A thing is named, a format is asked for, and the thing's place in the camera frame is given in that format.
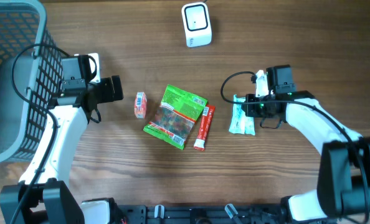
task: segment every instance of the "black cable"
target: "black cable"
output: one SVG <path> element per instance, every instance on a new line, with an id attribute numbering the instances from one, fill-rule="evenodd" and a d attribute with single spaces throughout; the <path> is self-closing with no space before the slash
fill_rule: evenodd
<path id="1" fill-rule="evenodd" d="M 335 127 L 336 129 L 339 130 L 339 132 L 347 139 L 347 142 L 349 144 L 349 147 L 351 148 L 351 151 L 354 153 L 354 156 L 356 157 L 357 159 L 357 165 L 359 166 L 360 170 L 361 170 L 361 176 L 362 176 L 362 179 L 363 179 L 363 185 L 364 185 L 364 197 L 365 197 L 365 217 L 364 217 L 364 221 L 363 221 L 363 224 L 367 223 L 369 221 L 369 212 L 370 212 L 370 205 L 369 205 L 369 192 L 368 192 L 368 181 L 367 181 L 367 178 L 366 178 L 366 173 L 365 173 L 365 168 L 364 168 L 364 163 L 363 163 L 363 160 L 361 159 L 361 155 L 359 155 L 357 149 L 355 148 L 355 145 L 353 144 L 353 141 L 351 140 L 351 138 L 348 136 L 347 132 L 345 131 L 344 128 L 340 127 L 340 125 L 334 121 L 330 116 L 328 116 L 326 113 L 324 113 L 323 111 L 319 110 L 318 108 L 316 108 L 315 106 L 311 106 L 309 104 L 306 104 L 306 103 L 302 103 L 302 102 L 299 102 L 299 101 L 293 101 L 293 100 L 270 100 L 270 101 L 259 101 L 259 102 L 235 102 L 235 101 L 232 101 L 232 100 L 228 100 L 224 94 L 223 94 L 223 91 L 224 91 L 224 86 L 225 84 L 233 77 L 237 76 L 237 75 L 241 75 L 241 74 L 251 74 L 251 75 L 255 75 L 254 72 L 249 72 L 249 71 L 245 71 L 245 72 L 237 72 L 231 76 L 229 76 L 227 79 L 225 79 L 225 81 L 223 82 L 222 86 L 221 86 L 221 97 L 224 101 L 228 102 L 228 103 L 232 103 L 232 104 L 237 104 L 237 105 L 254 105 L 254 104 L 261 104 L 261 103 L 293 103 L 293 104 L 297 104 L 297 105 L 302 105 L 302 106 L 305 106 L 309 109 L 312 109 L 316 112 L 318 112 L 320 115 L 324 116 L 329 122 L 331 122 Z M 358 223 L 357 221 L 353 220 L 352 218 L 349 218 L 349 217 L 343 217 L 351 222 L 355 222 L 355 223 Z"/>
<path id="2" fill-rule="evenodd" d="M 14 224 L 15 221 L 16 221 L 16 218 L 19 214 L 19 212 L 21 211 L 23 205 L 26 203 L 28 197 L 30 196 L 30 191 L 31 191 L 31 188 L 34 186 L 36 180 L 39 178 L 39 176 L 41 175 L 41 173 L 43 172 L 43 169 L 44 169 L 44 166 L 45 166 L 45 162 L 48 158 L 48 155 L 50 153 L 50 150 L 52 149 L 52 145 L 55 141 L 55 138 L 56 138 L 56 132 L 57 132 L 57 128 L 58 128 L 58 121 L 56 119 L 56 117 L 54 116 L 54 114 L 52 114 L 48 109 L 45 109 L 35 103 L 33 103 L 32 101 L 28 100 L 24 95 L 22 95 L 16 88 L 16 84 L 15 84 L 15 78 L 14 78 L 14 69 L 15 69 L 15 65 L 16 65 L 16 62 L 17 60 L 19 59 L 19 57 L 24 53 L 26 52 L 27 50 L 31 49 L 31 48 L 34 48 L 34 47 L 48 47 L 48 48 L 52 48 L 52 49 L 55 49 L 55 50 L 58 50 L 59 52 L 61 52 L 62 54 L 64 54 L 66 57 L 69 57 L 70 55 L 68 53 L 66 53 L 65 51 L 63 51 L 62 49 L 56 47 L 56 46 L 53 46 L 53 45 L 49 45 L 49 44 L 32 44 L 32 45 L 29 45 L 27 47 L 25 47 L 21 52 L 19 52 L 14 61 L 13 61 L 13 64 L 12 64 L 12 69 L 11 69 L 11 83 L 12 83 L 12 87 L 15 91 L 15 93 L 18 95 L 18 97 L 20 97 L 23 101 L 25 101 L 26 103 L 29 104 L 29 106 L 32 106 L 32 107 L 35 107 L 45 113 L 47 113 L 51 118 L 52 118 L 52 121 L 53 121 L 53 130 L 52 130 L 52 136 L 51 136 L 51 139 L 48 143 L 48 146 L 47 146 L 47 149 L 45 150 L 45 154 L 42 156 L 42 159 L 40 161 L 40 165 L 39 167 L 36 169 L 35 171 L 35 174 L 33 176 L 33 179 L 31 180 L 30 184 L 27 186 L 27 189 L 26 191 L 24 192 L 22 198 L 20 199 L 19 201 L 19 204 L 17 205 L 16 209 L 15 209 L 15 212 L 12 216 L 12 219 L 11 219 L 11 224 Z"/>
<path id="3" fill-rule="evenodd" d="M 91 117 L 90 118 L 90 120 L 91 121 L 93 121 L 93 122 L 95 122 L 95 123 L 97 123 L 97 124 L 99 124 L 101 121 L 102 121 L 102 118 L 101 118 L 101 116 L 100 116 L 100 113 L 99 113 L 99 110 L 98 110 L 98 108 L 95 108 L 95 112 L 97 113 L 97 115 L 98 115 L 98 120 L 96 120 L 95 118 L 93 118 L 93 117 Z"/>
<path id="4" fill-rule="evenodd" d="M 260 122 L 260 127 L 261 127 L 261 128 L 278 129 L 278 128 L 280 127 L 280 125 L 282 124 L 282 120 L 280 119 L 280 120 L 278 121 L 277 126 L 273 128 L 273 127 L 268 127 L 268 126 L 262 126 L 262 125 L 264 124 L 264 121 L 265 121 L 265 118 L 262 118 L 262 119 L 261 119 L 261 122 Z"/>
<path id="5" fill-rule="evenodd" d="M 212 224 L 211 221 L 207 218 L 201 218 L 196 221 L 196 224 L 206 224 L 206 223 Z"/>

